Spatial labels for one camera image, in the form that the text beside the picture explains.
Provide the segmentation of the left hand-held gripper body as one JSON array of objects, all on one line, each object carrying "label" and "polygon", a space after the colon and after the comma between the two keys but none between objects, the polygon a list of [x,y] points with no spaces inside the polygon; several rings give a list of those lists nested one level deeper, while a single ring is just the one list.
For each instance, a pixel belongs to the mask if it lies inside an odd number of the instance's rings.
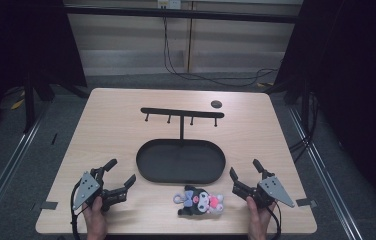
[{"label": "left hand-held gripper body", "polygon": [[129,190],[129,181],[126,181],[122,187],[115,190],[104,188],[103,176],[110,167],[100,167],[85,171],[81,179],[76,184],[76,194],[72,195],[72,209],[77,210],[84,203],[91,206],[94,200],[100,196],[102,198],[102,210],[107,212],[112,205],[125,202]]}]

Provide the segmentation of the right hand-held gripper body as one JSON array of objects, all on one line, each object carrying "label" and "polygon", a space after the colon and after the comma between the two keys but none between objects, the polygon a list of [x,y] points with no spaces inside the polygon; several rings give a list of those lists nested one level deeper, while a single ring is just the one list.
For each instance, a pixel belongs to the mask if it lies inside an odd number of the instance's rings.
[{"label": "right hand-held gripper body", "polygon": [[233,182],[232,192],[243,200],[252,197],[259,209],[266,208],[275,201],[282,202],[291,208],[295,206],[276,176],[266,177],[259,181],[256,187],[249,187],[238,180],[236,183]]}]

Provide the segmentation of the black plush toy keychain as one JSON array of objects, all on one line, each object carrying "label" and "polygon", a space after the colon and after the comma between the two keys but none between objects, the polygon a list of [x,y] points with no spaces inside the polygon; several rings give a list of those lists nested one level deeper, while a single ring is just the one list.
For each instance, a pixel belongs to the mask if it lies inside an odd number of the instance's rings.
[{"label": "black plush toy keychain", "polygon": [[173,197],[175,204],[183,205],[177,212],[179,216],[222,214],[223,201],[224,197],[221,194],[209,194],[205,189],[191,185],[185,186],[183,193],[177,193]]}]

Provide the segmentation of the black hook rack with tray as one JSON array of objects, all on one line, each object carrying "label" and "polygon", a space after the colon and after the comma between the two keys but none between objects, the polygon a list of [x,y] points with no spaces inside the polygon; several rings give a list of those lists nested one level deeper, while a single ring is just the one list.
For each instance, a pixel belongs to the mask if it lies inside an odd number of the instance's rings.
[{"label": "black hook rack with tray", "polygon": [[146,115],[179,117],[177,139],[153,139],[144,143],[137,152],[136,164],[140,174],[148,181],[173,184],[211,184],[217,181],[225,169],[226,157],[222,149],[213,142],[184,137],[185,118],[193,124],[195,118],[222,119],[223,112],[204,112],[177,109],[142,107]]}]

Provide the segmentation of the person's left hand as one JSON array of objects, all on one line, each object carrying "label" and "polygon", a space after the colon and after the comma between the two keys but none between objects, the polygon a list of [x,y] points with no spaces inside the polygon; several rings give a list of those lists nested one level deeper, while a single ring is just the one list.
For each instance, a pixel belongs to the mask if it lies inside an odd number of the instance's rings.
[{"label": "person's left hand", "polygon": [[91,206],[83,204],[83,216],[87,227],[87,240],[105,240],[108,229],[106,217],[101,211],[103,202],[96,197]]}]

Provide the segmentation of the person's right hand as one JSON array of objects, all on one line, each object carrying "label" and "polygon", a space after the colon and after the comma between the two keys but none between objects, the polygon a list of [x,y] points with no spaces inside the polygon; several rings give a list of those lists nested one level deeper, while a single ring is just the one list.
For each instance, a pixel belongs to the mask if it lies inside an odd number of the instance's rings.
[{"label": "person's right hand", "polygon": [[273,212],[276,203],[273,203],[267,209],[258,209],[252,197],[246,198],[246,203],[250,211],[250,220],[248,225],[248,239],[249,240],[266,240],[267,229],[271,220],[271,213]]}]

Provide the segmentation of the black stand legs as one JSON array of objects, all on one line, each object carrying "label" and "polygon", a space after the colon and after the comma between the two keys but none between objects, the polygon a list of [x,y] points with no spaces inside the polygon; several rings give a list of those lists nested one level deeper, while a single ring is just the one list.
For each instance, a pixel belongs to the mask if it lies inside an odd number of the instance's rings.
[{"label": "black stand legs", "polygon": [[87,99],[89,97],[87,92],[78,89],[75,85],[54,76],[46,70],[28,72],[24,78],[24,100],[26,111],[24,133],[28,133],[35,125],[34,93],[37,93],[42,101],[52,101],[55,98],[55,93],[52,90],[51,84],[57,84],[80,98]]}]

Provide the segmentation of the black curtain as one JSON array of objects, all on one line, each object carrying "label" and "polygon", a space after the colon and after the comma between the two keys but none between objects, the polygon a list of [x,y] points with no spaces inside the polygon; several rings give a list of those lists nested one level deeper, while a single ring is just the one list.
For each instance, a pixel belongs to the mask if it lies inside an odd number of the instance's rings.
[{"label": "black curtain", "polygon": [[0,0],[0,102],[13,87],[51,100],[52,84],[88,96],[64,0]]},{"label": "black curtain", "polygon": [[376,189],[376,0],[303,0],[275,81],[306,92]]}]

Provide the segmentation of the black horizontal bar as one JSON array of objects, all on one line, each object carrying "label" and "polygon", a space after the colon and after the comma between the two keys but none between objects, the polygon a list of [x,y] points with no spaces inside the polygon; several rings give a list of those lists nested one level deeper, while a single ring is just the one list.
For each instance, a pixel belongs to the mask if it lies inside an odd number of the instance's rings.
[{"label": "black horizontal bar", "polygon": [[233,12],[213,12],[197,10],[174,10],[174,9],[152,9],[152,8],[120,8],[120,7],[98,7],[89,5],[65,4],[64,9],[71,14],[92,14],[112,16],[135,16],[135,17],[166,17],[202,20],[228,20],[245,22],[266,22],[295,24],[300,18],[290,15],[267,15]]}]

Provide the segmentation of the metal floor rail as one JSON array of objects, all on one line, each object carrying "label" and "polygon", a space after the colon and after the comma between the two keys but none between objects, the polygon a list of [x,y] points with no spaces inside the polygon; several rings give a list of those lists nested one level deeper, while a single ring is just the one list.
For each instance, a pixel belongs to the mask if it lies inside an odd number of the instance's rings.
[{"label": "metal floor rail", "polygon": [[348,237],[349,240],[364,240],[359,227],[354,220],[346,202],[342,198],[338,188],[336,187],[332,176],[330,175],[320,152],[312,140],[305,144],[310,160],[312,161],[317,175],[327,193],[333,209]]},{"label": "metal floor rail", "polygon": [[29,129],[23,133],[13,154],[10,156],[6,166],[4,167],[2,173],[0,174],[0,201],[5,194],[5,191],[9,185],[10,179],[15,174],[16,169],[20,165],[34,137],[36,136],[40,123],[43,120],[50,105],[51,105],[50,102],[45,102],[41,104],[39,115],[35,118],[34,122],[29,127]]}]

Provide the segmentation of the white wall socket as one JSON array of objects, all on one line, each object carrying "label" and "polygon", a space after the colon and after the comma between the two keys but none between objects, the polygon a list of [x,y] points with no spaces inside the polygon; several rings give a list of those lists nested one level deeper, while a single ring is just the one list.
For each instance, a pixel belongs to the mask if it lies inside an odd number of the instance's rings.
[{"label": "white wall socket", "polygon": [[181,9],[181,0],[157,0],[157,6],[159,9]]}]

